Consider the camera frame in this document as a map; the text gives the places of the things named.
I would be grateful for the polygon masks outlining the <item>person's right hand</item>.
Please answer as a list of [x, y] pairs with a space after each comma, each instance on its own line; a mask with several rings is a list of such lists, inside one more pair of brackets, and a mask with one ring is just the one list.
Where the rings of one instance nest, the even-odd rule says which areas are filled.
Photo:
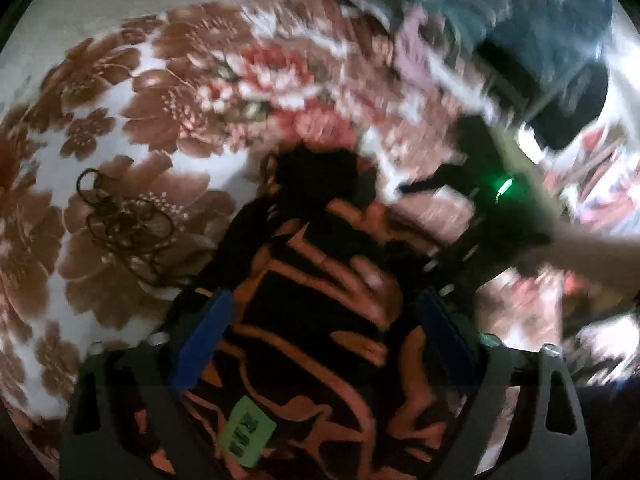
[[626, 296], [639, 290], [638, 234], [602, 234], [558, 221], [548, 242], [522, 250], [518, 261], [572, 271]]

